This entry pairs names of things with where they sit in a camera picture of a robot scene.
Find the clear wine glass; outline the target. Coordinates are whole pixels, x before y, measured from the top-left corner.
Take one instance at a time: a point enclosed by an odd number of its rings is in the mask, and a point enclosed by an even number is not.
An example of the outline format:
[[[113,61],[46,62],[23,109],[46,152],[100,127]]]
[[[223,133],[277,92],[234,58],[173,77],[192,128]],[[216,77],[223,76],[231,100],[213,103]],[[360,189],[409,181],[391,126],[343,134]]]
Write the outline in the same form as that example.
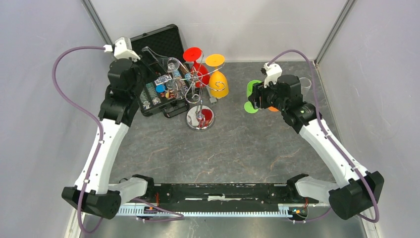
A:
[[[166,72],[168,73],[176,72],[179,69],[180,65],[181,63],[178,59],[169,57],[166,60]]]
[[[311,79],[306,78],[306,77],[299,78],[299,81],[300,81],[300,85],[301,85],[301,93],[302,93],[303,97],[305,97],[308,94],[308,92],[309,92],[309,90],[312,86],[312,81],[311,81]]]

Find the orange plastic wine glass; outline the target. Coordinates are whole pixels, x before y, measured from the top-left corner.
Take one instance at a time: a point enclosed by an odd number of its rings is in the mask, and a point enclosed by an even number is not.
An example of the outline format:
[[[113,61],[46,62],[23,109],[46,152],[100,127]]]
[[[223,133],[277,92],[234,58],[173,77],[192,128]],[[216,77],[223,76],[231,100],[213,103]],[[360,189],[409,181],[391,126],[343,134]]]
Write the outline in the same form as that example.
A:
[[[271,111],[271,112],[278,112],[279,110],[278,109],[276,109],[275,107],[268,107],[268,109]]]

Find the green plastic wine glass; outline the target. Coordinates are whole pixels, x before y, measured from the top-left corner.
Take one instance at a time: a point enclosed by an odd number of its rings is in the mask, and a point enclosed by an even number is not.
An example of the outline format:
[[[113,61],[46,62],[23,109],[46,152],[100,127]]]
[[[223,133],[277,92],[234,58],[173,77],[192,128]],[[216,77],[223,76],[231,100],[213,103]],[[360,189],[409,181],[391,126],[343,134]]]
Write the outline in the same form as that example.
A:
[[[247,84],[247,92],[246,92],[247,98],[252,94],[253,85],[258,84],[258,83],[261,83],[261,81],[260,80],[252,80]],[[244,104],[244,110],[247,113],[250,113],[250,114],[254,114],[258,111],[258,109],[255,109],[253,107],[253,104],[249,100],[247,100],[247,102]]]

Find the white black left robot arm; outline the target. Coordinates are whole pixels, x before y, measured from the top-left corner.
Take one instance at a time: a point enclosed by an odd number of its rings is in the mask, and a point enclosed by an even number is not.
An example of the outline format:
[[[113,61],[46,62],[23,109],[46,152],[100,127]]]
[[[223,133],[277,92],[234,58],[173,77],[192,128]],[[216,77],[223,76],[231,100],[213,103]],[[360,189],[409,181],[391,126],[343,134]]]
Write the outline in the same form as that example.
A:
[[[98,129],[81,174],[73,186],[63,188],[61,197],[79,212],[110,220],[121,205],[135,198],[150,202],[156,195],[153,178],[143,175],[109,184],[118,149],[140,107],[140,95],[146,82],[156,74],[129,47],[105,45],[101,49],[115,57],[107,73],[109,85],[105,98],[98,116],[82,110]]]

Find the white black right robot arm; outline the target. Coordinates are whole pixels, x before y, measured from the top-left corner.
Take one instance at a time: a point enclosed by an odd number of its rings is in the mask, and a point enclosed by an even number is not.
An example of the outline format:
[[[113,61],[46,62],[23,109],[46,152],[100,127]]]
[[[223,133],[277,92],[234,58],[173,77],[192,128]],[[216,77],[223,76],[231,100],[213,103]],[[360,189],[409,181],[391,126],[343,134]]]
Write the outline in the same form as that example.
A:
[[[251,89],[248,100],[253,108],[279,110],[284,121],[314,148],[335,178],[335,182],[327,182],[307,174],[295,176],[287,181],[287,198],[299,202],[307,197],[326,203],[343,220],[358,215],[378,222],[384,177],[378,171],[369,172],[337,140],[317,106],[304,101],[299,78],[283,75],[276,83],[253,83]]]

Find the red plastic wine glass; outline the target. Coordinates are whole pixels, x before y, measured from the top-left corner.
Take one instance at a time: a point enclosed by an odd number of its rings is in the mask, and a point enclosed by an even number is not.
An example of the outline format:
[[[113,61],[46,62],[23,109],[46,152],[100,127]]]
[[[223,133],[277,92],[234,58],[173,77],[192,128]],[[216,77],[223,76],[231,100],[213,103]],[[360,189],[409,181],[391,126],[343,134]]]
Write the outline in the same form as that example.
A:
[[[183,59],[193,63],[191,72],[198,72],[199,81],[196,83],[196,87],[200,88],[206,87],[210,80],[208,69],[201,63],[202,54],[202,50],[198,47],[190,47],[183,53]]]

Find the yellow plastic wine glass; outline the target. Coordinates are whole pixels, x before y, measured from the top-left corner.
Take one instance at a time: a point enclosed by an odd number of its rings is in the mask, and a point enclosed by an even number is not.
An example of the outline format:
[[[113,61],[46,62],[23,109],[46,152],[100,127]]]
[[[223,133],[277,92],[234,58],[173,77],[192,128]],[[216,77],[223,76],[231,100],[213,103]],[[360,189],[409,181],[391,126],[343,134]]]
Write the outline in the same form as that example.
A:
[[[206,64],[214,68],[214,72],[211,73],[209,79],[208,87],[210,88],[210,94],[217,99],[226,97],[229,93],[227,78],[220,72],[224,63],[225,58],[221,54],[212,54],[206,58]]]

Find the black poker chip case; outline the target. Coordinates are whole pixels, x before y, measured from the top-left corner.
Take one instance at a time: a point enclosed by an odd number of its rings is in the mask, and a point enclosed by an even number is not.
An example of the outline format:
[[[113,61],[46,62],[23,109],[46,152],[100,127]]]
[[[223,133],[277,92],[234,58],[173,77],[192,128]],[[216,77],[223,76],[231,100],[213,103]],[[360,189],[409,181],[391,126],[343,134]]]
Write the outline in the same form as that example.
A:
[[[141,114],[150,117],[163,113],[166,118],[172,118],[190,109],[185,99],[166,98],[156,91],[155,80],[166,74],[167,60],[173,57],[184,63],[182,58],[184,47],[178,26],[169,24],[148,33],[130,39],[132,50],[151,68],[153,76],[146,80],[146,87],[141,93]]]

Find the grey white blue brick toy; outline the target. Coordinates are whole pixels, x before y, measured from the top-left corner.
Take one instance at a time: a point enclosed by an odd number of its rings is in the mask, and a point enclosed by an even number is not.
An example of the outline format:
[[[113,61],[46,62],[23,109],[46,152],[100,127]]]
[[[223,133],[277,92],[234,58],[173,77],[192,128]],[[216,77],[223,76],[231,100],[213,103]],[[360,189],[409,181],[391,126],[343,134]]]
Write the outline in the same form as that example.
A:
[[[213,97],[213,96],[210,96],[209,97],[209,102],[212,106],[215,106],[217,104],[217,98]]]

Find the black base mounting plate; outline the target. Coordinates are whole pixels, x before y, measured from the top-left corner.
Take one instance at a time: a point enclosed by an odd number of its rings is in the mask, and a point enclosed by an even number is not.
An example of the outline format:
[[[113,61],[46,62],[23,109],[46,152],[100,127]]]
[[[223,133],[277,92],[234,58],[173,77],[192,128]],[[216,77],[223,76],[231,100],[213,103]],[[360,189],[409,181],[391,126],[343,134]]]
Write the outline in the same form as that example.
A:
[[[274,212],[279,204],[318,204],[284,183],[161,183],[143,200],[173,212]]]

